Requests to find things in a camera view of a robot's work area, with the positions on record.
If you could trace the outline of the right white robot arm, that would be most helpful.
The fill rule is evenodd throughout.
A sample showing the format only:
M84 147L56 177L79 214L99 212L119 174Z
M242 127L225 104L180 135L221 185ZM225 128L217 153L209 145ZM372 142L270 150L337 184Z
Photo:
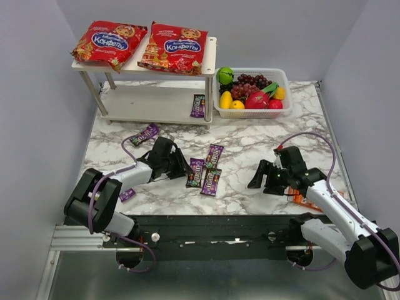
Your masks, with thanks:
M322 171L307 168L298 147L279 146L274 152L275 161L260 160L248 188L263 188L265 194L277 196L291 188L330 220L325 224L310 213L294 217L284 232L285 242L317 244L344 266L347 276L361 289L399 274L398 236L392 229L381 229L354 209Z

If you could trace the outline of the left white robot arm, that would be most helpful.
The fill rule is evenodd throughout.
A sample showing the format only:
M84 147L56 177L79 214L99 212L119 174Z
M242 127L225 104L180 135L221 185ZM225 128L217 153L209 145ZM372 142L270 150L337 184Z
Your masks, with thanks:
M134 236L135 220L117 212L119 200L129 199L134 188L166 175L181 178L191 167L176 143L158 137L150 151L134 160L134 164L104 174L93 168L84 171L64 206L64 215L89 229L90 233L109 232Z

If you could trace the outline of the red candy bag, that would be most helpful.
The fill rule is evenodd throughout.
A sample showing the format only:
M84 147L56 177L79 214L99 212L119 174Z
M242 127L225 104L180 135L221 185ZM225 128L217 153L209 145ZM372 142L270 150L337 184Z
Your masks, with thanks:
M141 68L197 76L202 74L207 31L153 22Z
M120 73L147 33L146 26L94 21L71 56L84 63L105 63Z

